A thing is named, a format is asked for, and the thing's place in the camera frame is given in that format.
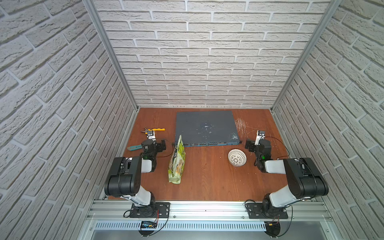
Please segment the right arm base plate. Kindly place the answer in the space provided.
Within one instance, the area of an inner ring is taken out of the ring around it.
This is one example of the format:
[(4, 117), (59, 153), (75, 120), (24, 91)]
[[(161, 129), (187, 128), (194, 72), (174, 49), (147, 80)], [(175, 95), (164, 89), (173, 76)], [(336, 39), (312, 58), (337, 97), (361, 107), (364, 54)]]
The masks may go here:
[(262, 203), (246, 203), (249, 219), (288, 219), (285, 208), (265, 207)]

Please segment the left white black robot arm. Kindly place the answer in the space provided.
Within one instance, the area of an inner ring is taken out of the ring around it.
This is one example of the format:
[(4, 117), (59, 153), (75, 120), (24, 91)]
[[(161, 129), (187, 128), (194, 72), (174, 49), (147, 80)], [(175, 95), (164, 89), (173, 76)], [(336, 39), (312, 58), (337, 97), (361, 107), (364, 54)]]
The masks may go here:
[(132, 201), (134, 211), (142, 213), (156, 210), (154, 194), (141, 186), (142, 173), (152, 173), (157, 166), (157, 154), (166, 150), (166, 142), (162, 140), (145, 140), (142, 142), (143, 152), (135, 157), (114, 158), (104, 184), (106, 196)]

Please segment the white patterned breakfast bowl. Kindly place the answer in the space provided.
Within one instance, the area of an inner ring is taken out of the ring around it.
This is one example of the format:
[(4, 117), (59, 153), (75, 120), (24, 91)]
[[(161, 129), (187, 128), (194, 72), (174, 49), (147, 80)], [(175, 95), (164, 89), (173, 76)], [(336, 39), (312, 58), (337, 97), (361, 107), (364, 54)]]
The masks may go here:
[(241, 167), (247, 162), (247, 156), (243, 151), (239, 149), (233, 149), (228, 153), (228, 160), (234, 167)]

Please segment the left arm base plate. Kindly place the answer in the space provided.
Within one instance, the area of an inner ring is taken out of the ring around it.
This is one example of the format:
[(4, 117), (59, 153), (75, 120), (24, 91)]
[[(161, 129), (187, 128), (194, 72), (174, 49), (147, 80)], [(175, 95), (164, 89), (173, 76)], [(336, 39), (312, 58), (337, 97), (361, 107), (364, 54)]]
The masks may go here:
[(160, 218), (167, 219), (170, 213), (170, 202), (156, 202), (149, 206), (132, 206), (129, 218)]

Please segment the green oats bag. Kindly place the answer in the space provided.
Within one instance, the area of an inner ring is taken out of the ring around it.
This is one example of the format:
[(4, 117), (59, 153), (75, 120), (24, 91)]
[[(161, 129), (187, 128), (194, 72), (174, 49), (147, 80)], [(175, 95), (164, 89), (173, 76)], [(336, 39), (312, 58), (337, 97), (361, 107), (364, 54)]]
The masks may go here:
[(177, 185), (181, 183), (185, 161), (186, 151), (182, 140), (182, 135), (180, 135), (168, 166), (169, 183)]

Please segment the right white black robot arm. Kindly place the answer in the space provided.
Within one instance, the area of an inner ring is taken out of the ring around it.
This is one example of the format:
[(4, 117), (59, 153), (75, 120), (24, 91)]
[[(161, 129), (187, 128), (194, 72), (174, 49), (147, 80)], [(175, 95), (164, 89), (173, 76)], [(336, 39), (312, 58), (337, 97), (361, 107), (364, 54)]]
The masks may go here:
[(271, 159), (271, 142), (265, 139), (247, 140), (245, 148), (256, 154), (254, 166), (261, 172), (285, 175), (287, 185), (280, 190), (266, 194), (261, 212), (273, 217), (286, 207), (305, 199), (326, 196), (329, 185), (311, 158)]

